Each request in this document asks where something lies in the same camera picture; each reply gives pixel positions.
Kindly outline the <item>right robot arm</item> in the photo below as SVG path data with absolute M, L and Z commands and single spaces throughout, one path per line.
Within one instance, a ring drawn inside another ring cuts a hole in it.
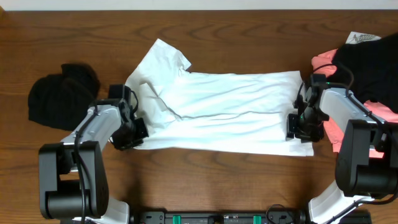
M 340 223 L 362 205 L 397 200 L 397 124 L 374 115 L 351 91 L 331 83 L 312 84 L 287 116 L 287 138 L 322 139 L 321 128 L 333 119 L 343 132 L 335 179 L 307 205 L 302 223 Z

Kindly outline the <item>white t-shirt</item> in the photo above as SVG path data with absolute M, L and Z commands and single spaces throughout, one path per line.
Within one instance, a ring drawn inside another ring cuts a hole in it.
M 238 75 L 189 70 L 181 51 L 156 40 L 126 80 L 149 135 L 141 149 L 312 156 L 311 143 L 287 138 L 298 71 Z

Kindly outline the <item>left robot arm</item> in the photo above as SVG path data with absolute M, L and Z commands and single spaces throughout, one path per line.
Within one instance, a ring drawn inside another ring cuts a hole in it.
M 39 150 L 40 212 L 46 219 L 129 223 L 129 205 L 109 196 L 102 151 L 132 149 L 148 136 L 124 98 L 98 100 L 77 128 Z

